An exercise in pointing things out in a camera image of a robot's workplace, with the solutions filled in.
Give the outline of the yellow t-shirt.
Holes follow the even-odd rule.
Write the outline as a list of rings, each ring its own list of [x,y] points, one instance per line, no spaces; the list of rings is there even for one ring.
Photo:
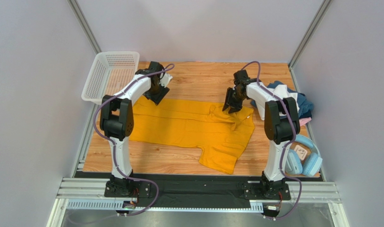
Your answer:
[[[235,113],[223,105],[181,99],[164,99],[158,105],[145,97],[133,105],[135,127],[130,140],[200,148],[199,163],[232,174],[254,132],[254,110]]]

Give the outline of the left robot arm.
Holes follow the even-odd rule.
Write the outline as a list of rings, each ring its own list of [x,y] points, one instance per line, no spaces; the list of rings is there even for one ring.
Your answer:
[[[138,70],[132,80],[114,95],[105,95],[96,115],[100,117],[95,131],[108,140],[112,155],[112,172],[107,188],[110,191],[130,193],[134,189],[133,169],[129,160],[129,137],[135,126],[133,105],[142,96],[158,105],[169,92],[172,76],[168,71],[173,63],[164,67],[152,61],[149,67]]]

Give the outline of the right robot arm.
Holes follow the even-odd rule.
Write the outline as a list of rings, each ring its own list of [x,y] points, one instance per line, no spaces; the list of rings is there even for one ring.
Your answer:
[[[281,98],[276,95],[259,79],[251,79],[246,70],[239,70],[233,76],[234,86],[227,89],[223,110],[230,114],[239,112],[244,100],[255,101],[264,121],[265,134],[270,141],[260,189],[280,190],[285,184],[285,153],[300,132],[296,100],[293,97]]]

